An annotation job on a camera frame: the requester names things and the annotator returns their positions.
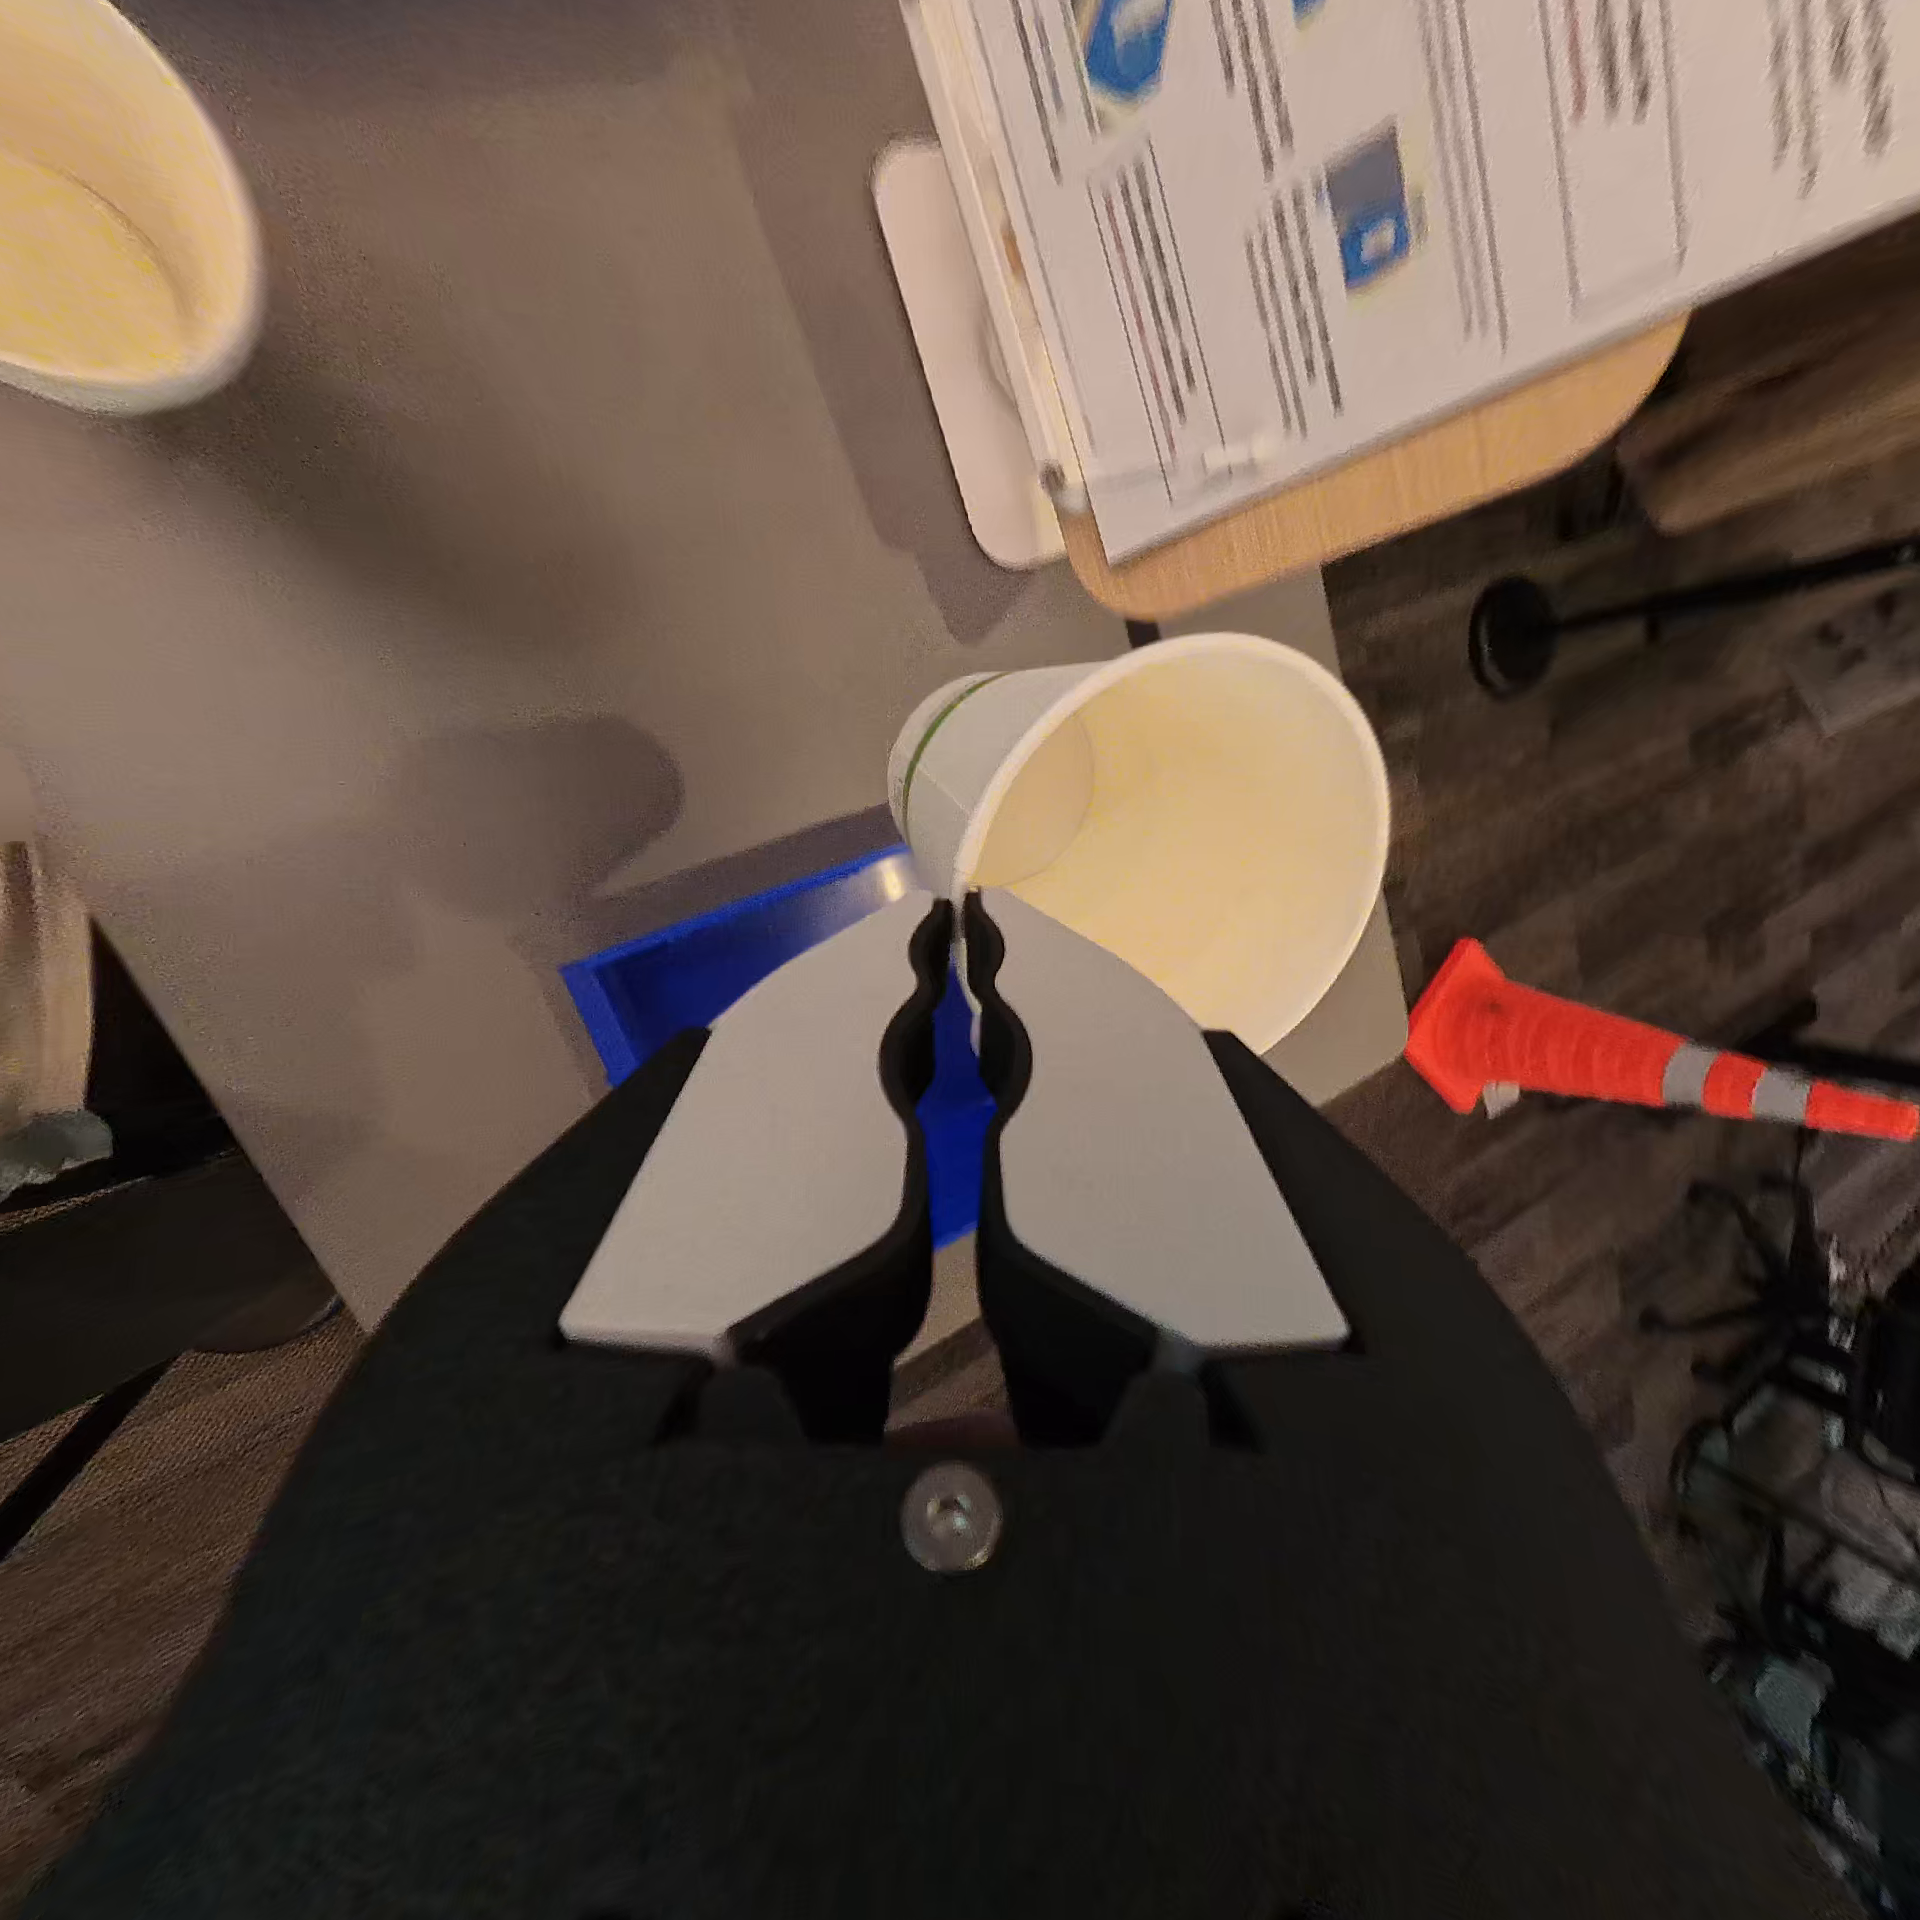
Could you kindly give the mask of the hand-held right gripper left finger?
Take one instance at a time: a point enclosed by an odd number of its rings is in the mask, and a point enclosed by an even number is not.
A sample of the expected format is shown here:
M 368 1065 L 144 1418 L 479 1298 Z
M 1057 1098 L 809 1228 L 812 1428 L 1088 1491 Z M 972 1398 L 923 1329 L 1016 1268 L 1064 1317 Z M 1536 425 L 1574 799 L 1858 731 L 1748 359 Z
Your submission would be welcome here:
M 561 1335 L 763 1368 L 820 1445 L 874 1445 L 933 1285 L 923 1098 L 952 908 L 902 895 L 757 981 L 698 1054 Z

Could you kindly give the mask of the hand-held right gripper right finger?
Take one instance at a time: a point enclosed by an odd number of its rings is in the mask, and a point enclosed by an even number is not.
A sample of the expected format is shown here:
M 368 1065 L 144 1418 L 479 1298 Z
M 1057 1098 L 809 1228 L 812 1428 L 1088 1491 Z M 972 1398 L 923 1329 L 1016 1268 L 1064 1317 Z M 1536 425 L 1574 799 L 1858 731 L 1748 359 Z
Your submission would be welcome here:
M 1097 1445 L 1152 1374 L 1348 1350 L 1220 1035 L 1016 893 L 963 902 L 963 960 L 994 1098 L 977 1293 L 1023 1445 Z

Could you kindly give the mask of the blue plastic bin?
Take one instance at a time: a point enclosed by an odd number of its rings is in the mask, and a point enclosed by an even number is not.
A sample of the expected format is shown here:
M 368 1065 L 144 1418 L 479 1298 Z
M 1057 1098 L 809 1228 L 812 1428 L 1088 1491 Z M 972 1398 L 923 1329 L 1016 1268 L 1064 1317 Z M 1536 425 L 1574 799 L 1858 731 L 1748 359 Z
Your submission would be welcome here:
M 712 908 L 561 966 L 607 1086 L 684 1026 L 712 1026 L 763 976 L 918 886 L 907 845 L 865 848 L 765 893 Z M 983 1147 L 994 1115 L 959 971 L 933 1015 L 933 1081 L 923 1098 L 932 1228 L 951 1245 L 977 1228 Z

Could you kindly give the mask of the white paper cup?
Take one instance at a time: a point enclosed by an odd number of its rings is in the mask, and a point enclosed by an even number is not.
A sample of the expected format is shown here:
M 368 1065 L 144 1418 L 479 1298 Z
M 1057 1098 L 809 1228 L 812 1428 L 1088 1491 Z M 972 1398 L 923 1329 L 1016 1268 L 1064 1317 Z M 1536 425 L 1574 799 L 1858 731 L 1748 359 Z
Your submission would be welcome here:
M 932 893 L 1010 893 L 1262 1054 L 1366 942 L 1394 839 L 1361 701 L 1267 633 L 959 677 L 882 779 Z

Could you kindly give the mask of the stack of nested paper cups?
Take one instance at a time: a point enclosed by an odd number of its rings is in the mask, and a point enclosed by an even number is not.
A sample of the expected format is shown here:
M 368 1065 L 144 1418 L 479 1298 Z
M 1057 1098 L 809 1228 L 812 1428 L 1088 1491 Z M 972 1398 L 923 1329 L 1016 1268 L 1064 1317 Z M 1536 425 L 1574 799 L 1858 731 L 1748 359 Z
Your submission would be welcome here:
M 265 302 L 255 191 L 165 51 L 103 0 L 0 7 L 0 376 L 165 416 L 241 376 Z

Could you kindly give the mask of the orange traffic cone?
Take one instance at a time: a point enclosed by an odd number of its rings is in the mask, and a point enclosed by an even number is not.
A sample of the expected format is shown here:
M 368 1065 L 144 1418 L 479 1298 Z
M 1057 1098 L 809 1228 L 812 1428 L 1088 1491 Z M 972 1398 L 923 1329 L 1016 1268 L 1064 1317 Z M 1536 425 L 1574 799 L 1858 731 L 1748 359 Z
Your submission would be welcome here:
M 1748 1051 L 1546 997 L 1476 942 L 1456 937 L 1420 992 L 1407 1026 L 1407 1065 L 1453 1108 L 1473 1111 L 1490 1086 L 1592 1098 L 1643 1111 L 1706 1111 L 1725 1120 L 1783 1120 L 1817 1133 L 1909 1144 L 1920 1111 L 1892 1091 L 1864 1091 Z

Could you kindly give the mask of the black round-base stand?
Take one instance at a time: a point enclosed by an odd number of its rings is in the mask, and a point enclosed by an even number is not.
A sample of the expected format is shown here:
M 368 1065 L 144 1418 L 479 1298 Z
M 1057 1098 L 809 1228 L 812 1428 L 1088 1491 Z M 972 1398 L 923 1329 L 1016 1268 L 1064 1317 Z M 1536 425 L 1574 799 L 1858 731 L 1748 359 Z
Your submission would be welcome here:
M 1643 645 L 1661 645 L 1671 624 L 1714 613 L 1754 613 L 1788 599 L 1809 599 L 1843 583 L 1888 581 L 1920 566 L 1920 539 L 1864 541 L 1817 561 L 1739 570 L 1711 583 L 1679 583 L 1608 606 L 1563 606 L 1524 575 L 1487 583 L 1466 616 L 1466 667 L 1490 701 L 1521 701 L 1544 685 L 1563 645 L 1596 632 L 1632 624 Z

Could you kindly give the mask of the black chair base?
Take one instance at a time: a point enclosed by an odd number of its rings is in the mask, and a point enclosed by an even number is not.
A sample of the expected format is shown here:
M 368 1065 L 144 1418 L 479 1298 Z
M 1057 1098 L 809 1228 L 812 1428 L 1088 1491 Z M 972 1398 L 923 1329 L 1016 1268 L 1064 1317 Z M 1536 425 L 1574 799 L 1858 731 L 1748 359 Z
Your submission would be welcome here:
M 1640 1329 L 1692 1342 L 1692 1380 L 1714 1391 L 1725 1428 L 1766 1399 L 1801 1399 L 1822 1417 L 1843 1451 L 1916 1491 L 1916 1268 L 1867 1285 L 1846 1268 L 1801 1174 L 1766 1174 L 1754 1189 L 1692 1180 L 1685 1210 L 1734 1225 L 1739 1257 L 1748 1259 L 1741 1293 L 1692 1317 L 1643 1306 Z

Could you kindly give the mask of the printed instruction sheet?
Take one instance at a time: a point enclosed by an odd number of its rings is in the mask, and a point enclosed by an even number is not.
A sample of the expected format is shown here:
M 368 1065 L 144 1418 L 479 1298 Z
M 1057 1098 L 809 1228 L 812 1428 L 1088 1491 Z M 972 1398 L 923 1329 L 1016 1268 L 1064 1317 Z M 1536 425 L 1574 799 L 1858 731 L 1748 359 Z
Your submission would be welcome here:
M 1909 0 L 959 5 L 1107 561 L 1916 212 Z

